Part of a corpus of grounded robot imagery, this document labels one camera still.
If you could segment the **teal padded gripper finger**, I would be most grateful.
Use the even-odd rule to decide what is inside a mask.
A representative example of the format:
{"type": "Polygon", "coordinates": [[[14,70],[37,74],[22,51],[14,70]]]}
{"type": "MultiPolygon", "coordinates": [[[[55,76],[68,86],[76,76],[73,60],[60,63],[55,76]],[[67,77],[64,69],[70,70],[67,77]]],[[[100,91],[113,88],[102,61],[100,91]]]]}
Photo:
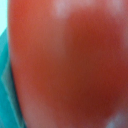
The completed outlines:
{"type": "Polygon", "coordinates": [[[11,71],[7,31],[0,36],[0,128],[25,128],[11,71]]]}

